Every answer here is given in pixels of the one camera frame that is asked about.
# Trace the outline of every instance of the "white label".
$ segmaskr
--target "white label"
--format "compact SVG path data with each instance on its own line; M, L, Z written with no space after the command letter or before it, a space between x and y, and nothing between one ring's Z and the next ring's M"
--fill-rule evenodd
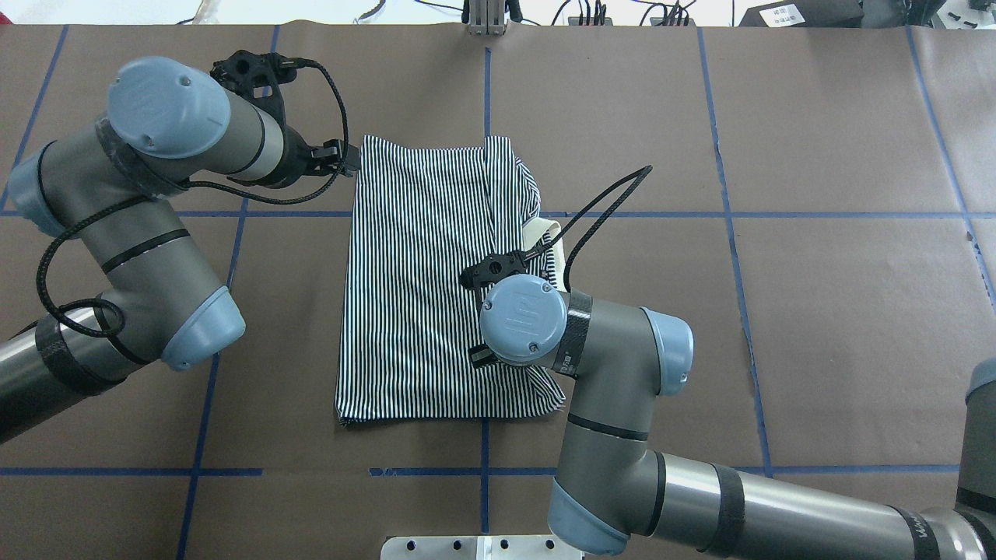
M795 4L786 4L777 8L768 8L759 12L768 27L788 27L797 23L806 23Z

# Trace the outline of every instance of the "blue joint cap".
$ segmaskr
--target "blue joint cap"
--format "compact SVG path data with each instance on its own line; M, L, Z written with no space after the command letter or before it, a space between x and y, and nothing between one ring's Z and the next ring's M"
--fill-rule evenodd
M36 151L11 170L10 178L7 179L7 192L22 216L35 222L42 233L58 237L66 231L66 226L56 219L42 192L41 166L44 152L44 148Z
M599 519L567 493L554 478L550 494L550 530L564 542L589 554L616 556L625 550L629 535Z
M990 358L976 366L975 370L972 371L972 381L968 385L968 393L965 394L965 403L968 404L968 400L976 389L994 381L996 381L996 358Z
M677 395L688 382L688 371L695 355L695 339L691 328L677 317L650 311L641 307L653 329L657 341L657 358L660 360L660 392L658 395Z
M108 88L108 120L131 147L179 159L204 153L228 130L232 107L213 78L165 57L125 64Z
M182 372L239 340L246 322L228 288L222 286L183 322L162 351L162 360Z
M480 328L484 343L496 356L511 364L528 364L560 344L567 328L567 305L546 280L516 274L488 292Z

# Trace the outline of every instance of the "striped shirt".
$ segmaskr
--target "striped shirt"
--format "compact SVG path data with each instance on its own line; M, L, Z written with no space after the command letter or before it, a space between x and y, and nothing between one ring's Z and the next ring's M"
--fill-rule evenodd
M509 140L408 149L366 137L362 155L336 390L340 422L557 410L564 393L545 370L474 370L468 355L483 339L460 271L489 253L522 248L523 224L540 211L536 181ZM552 251L530 272L558 285Z

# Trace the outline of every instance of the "folded cloth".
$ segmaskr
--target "folded cloth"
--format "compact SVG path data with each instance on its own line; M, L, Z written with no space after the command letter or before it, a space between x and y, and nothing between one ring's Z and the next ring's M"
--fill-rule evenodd
M409 149L366 137L357 180L336 408L340 422L544 415L564 393L542 368L475 370L483 342L460 271L523 246L540 192L507 138ZM546 240L550 234L544 233ZM554 286L556 259L530 263Z

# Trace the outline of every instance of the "robotic arm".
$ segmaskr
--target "robotic arm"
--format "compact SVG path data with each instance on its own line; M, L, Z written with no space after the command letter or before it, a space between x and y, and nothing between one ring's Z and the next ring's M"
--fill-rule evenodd
M638 534L719 558L996 559L996 360L966 398L957 506L918 514L648 449L654 401L691 367L680 319L516 274L488 292L480 327L502 361L576 379L549 514L575 548L619 554Z
M306 66L321 68L239 51L208 76L137 59L111 85L104 116L15 167L7 188L20 212L57 238L54 247L78 232L113 287L51 309L0 345L0 442L152 361L186 370L242 336L228 288L167 199L196 185L188 177L202 169L269 187L355 171L347 140L309 146L286 125L279 84ZM269 95L257 98L259 88ZM43 259L43 302L46 269Z

